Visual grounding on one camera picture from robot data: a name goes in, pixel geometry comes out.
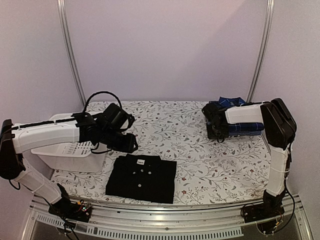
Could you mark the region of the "blue checked shirt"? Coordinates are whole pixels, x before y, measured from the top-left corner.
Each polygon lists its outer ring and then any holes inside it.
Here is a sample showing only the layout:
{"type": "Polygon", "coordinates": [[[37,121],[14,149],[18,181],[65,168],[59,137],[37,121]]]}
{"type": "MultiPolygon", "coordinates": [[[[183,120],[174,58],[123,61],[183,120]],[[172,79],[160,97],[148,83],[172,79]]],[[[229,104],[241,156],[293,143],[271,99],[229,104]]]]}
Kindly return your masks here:
{"type": "Polygon", "coordinates": [[[258,136],[263,130],[264,125],[259,122],[229,124],[228,136],[258,136]]]}

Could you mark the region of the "black long sleeve shirt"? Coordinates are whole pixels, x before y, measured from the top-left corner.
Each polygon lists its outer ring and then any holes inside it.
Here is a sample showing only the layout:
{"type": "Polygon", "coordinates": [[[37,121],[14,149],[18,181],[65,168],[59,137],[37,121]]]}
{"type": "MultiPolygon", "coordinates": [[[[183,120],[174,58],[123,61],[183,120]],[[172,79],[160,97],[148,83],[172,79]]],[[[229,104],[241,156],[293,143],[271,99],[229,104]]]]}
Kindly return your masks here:
{"type": "Polygon", "coordinates": [[[105,194],[159,204],[172,204],[177,162],[160,156],[119,156],[105,186],[105,194]]]}

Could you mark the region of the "blue plaid shirt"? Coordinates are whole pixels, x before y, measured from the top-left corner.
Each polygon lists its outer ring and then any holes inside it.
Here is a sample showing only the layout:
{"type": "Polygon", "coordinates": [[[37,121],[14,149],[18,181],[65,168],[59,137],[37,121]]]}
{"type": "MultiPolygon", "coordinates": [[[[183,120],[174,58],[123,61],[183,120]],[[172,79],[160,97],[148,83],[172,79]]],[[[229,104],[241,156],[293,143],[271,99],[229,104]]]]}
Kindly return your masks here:
{"type": "Polygon", "coordinates": [[[214,104],[218,108],[231,108],[231,107],[239,107],[241,105],[246,104],[247,102],[243,100],[241,97],[226,98],[226,97],[220,96],[217,101],[210,101],[209,103],[214,104]]]}

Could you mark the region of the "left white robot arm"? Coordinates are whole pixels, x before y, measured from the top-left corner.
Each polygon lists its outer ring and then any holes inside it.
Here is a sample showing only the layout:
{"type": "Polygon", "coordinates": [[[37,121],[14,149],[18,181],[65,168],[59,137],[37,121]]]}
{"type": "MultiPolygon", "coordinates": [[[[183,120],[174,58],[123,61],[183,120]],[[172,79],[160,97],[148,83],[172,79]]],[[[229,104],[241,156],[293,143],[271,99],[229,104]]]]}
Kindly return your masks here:
{"type": "Polygon", "coordinates": [[[134,121],[135,117],[123,109],[120,101],[94,115],[84,107],[81,112],[64,119],[26,124],[13,124],[11,119],[6,119],[0,131],[0,177],[24,185],[63,217],[70,217],[75,211],[74,204],[65,188],[44,177],[24,159],[23,153],[55,144],[84,142],[133,153],[138,149],[137,140],[126,130],[134,121]]]}

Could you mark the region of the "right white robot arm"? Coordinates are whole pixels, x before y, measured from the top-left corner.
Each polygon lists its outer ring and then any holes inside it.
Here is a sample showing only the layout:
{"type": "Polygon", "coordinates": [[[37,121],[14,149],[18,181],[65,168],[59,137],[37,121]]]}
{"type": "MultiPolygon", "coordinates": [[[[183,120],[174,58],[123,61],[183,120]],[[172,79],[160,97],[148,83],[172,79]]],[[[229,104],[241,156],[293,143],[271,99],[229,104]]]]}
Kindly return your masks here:
{"type": "Polygon", "coordinates": [[[278,210],[286,193],[286,179],[290,172],[292,143],[297,124],[281,98],[262,102],[237,102],[224,105],[209,102],[202,108],[207,122],[209,139],[223,142],[231,135],[231,125],[238,128],[250,124],[263,126],[270,150],[269,179],[258,213],[269,218],[278,210]]]}

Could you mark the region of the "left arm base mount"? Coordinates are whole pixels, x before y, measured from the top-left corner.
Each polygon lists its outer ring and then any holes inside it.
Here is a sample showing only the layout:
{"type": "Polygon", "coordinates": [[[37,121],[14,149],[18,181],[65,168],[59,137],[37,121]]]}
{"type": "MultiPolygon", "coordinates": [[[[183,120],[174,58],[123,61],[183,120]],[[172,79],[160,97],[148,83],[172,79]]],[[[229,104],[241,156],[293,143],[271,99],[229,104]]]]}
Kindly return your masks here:
{"type": "Polygon", "coordinates": [[[66,220],[75,220],[88,223],[92,215],[92,204],[79,200],[77,202],[64,203],[58,205],[58,202],[51,204],[48,212],[66,220]]]}

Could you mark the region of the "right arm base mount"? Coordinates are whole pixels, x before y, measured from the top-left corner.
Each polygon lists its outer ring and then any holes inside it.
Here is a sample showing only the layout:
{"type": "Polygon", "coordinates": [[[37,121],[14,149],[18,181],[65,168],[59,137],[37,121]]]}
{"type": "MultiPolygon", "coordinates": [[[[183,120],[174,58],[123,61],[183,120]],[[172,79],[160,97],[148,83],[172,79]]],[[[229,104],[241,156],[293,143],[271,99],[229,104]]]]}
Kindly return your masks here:
{"type": "Polygon", "coordinates": [[[246,204],[240,210],[245,223],[256,222],[280,216],[285,213],[282,199],[278,197],[264,198],[259,204],[246,204]]]}

